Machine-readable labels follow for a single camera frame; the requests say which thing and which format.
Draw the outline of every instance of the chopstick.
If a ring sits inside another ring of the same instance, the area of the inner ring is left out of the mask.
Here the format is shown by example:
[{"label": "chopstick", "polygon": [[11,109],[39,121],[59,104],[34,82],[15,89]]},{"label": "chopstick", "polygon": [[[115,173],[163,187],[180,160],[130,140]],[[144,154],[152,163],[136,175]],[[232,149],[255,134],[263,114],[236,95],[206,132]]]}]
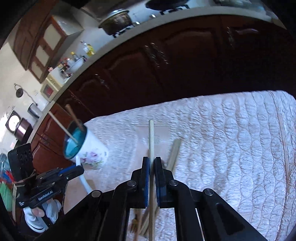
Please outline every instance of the chopstick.
[{"label": "chopstick", "polygon": [[59,127],[62,128],[62,130],[76,143],[78,144],[78,141],[75,139],[74,136],[70,134],[70,132],[62,125],[62,123],[59,122],[59,120],[53,115],[51,111],[48,112],[48,114],[51,116],[51,118],[58,124]]},{"label": "chopstick", "polygon": [[155,241],[155,179],[154,179],[154,121],[149,121],[149,160],[150,160],[150,175],[149,175],[149,241]]},{"label": "chopstick", "polygon": [[[178,158],[178,154],[180,151],[180,147],[181,147],[181,143],[182,140],[181,139],[176,139],[173,143],[173,147],[170,153],[170,157],[169,160],[167,162],[167,170],[170,170],[172,173],[174,173],[174,169],[176,166],[176,162],[177,162],[177,158]],[[154,206],[154,214],[155,214],[155,218],[157,217],[160,208],[157,206],[157,200],[156,197],[154,199],[155,202],[155,206]],[[139,225],[139,229],[140,229],[140,235],[143,237],[147,237],[147,233],[148,233],[148,216],[149,216],[149,212],[150,212],[150,207],[148,206],[145,213],[143,214],[143,220],[142,220],[142,226]]]},{"label": "chopstick", "polygon": [[81,131],[83,131],[83,126],[82,126],[81,122],[78,120],[78,118],[76,117],[76,115],[75,115],[74,111],[72,110],[71,106],[69,104],[66,104],[65,108],[68,111],[68,113],[71,115],[72,119],[75,121],[78,128]]}]

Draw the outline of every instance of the mug handle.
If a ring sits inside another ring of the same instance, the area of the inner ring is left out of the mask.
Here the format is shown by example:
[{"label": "mug handle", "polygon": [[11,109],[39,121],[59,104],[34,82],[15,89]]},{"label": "mug handle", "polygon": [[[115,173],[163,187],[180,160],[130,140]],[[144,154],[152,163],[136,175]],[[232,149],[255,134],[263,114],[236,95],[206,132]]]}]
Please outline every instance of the mug handle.
[{"label": "mug handle", "polygon": [[[76,155],[76,166],[80,166],[81,165],[81,161],[80,161],[80,157],[78,155]],[[87,194],[90,194],[93,189],[90,187],[90,185],[87,183],[84,175],[80,175],[79,179],[82,183],[82,185],[84,186],[85,191],[87,192]]]}]

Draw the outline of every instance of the cooking oil bottle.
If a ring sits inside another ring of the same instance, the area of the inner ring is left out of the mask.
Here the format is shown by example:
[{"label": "cooking oil bottle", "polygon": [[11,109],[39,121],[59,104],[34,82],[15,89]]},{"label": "cooking oil bottle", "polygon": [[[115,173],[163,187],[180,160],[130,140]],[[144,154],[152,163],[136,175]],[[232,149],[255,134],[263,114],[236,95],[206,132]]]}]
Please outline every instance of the cooking oil bottle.
[{"label": "cooking oil bottle", "polygon": [[83,45],[84,45],[84,52],[91,57],[92,55],[94,55],[96,52],[94,51],[94,48],[90,45],[85,43],[84,41],[80,41]]}]

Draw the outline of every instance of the bowl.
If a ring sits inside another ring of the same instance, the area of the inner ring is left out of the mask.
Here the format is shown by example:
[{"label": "bowl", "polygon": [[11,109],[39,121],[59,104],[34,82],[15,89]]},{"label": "bowl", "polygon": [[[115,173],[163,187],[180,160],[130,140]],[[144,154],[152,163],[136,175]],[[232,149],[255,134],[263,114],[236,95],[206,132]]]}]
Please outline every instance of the bowl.
[{"label": "bowl", "polygon": [[69,69],[67,69],[67,73],[74,74],[84,63],[83,58],[80,58],[73,64]]}]

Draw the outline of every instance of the quilted bedspread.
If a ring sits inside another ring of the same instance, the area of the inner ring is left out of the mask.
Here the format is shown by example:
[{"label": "quilted bedspread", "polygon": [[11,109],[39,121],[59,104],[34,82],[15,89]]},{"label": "quilted bedspread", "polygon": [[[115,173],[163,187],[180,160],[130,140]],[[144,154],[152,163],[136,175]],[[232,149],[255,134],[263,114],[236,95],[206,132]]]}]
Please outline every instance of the quilted bedspread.
[{"label": "quilted bedspread", "polygon": [[[212,188],[267,240],[287,237],[296,223],[293,96],[283,91],[199,96],[94,118],[85,125],[110,154],[102,169],[86,168],[93,188],[109,191],[130,179],[139,165],[138,145],[148,150],[148,131],[140,138],[137,126],[148,120],[169,128],[165,158],[173,141],[183,140],[175,179],[195,190]],[[79,180],[71,180],[65,212],[85,195]],[[173,209],[160,210],[155,235],[176,240]],[[127,240],[132,238],[128,232]]]}]

